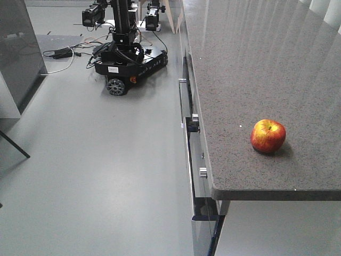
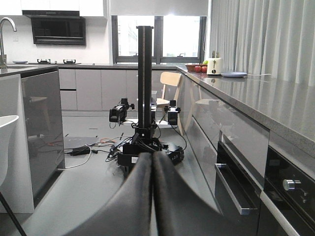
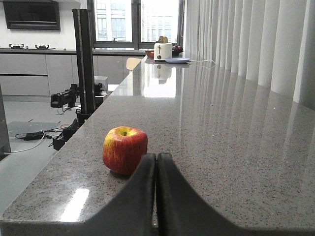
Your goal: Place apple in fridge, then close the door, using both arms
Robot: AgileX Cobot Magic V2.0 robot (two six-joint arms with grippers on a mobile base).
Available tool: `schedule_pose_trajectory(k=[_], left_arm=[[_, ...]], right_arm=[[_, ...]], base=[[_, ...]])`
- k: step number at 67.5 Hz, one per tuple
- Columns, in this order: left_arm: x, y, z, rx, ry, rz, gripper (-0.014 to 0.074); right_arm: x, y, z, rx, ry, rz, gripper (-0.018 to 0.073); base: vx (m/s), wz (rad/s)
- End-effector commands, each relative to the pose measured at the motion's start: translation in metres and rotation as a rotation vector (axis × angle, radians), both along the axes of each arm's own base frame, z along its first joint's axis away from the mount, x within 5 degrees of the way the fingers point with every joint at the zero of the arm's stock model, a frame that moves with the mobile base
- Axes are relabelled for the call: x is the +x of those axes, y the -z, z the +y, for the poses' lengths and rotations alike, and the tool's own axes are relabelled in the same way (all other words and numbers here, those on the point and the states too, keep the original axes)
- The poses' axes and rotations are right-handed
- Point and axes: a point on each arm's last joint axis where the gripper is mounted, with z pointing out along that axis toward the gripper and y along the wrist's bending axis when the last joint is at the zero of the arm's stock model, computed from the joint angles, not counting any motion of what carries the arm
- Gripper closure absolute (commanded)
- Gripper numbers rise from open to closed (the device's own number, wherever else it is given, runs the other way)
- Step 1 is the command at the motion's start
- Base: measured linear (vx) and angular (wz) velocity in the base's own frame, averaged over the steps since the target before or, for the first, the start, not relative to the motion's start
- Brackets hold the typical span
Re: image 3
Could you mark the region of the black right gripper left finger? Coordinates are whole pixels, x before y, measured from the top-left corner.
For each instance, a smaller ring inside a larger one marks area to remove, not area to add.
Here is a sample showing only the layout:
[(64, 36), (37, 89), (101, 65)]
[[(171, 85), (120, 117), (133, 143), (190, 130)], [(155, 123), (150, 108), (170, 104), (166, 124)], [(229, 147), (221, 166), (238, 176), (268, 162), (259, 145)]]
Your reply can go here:
[(82, 236), (149, 236), (152, 232), (156, 155), (147, 153), (127, 184), (81, 229)]

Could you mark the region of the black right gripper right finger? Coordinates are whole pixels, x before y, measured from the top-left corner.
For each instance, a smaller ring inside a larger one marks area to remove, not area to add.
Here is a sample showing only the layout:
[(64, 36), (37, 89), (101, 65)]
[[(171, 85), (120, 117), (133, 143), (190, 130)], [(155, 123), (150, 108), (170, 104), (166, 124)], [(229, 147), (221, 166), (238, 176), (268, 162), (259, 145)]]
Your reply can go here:
[(157, 155), (157, 219), (160, 236), (246, 235), (193, 190), (169, 153)]

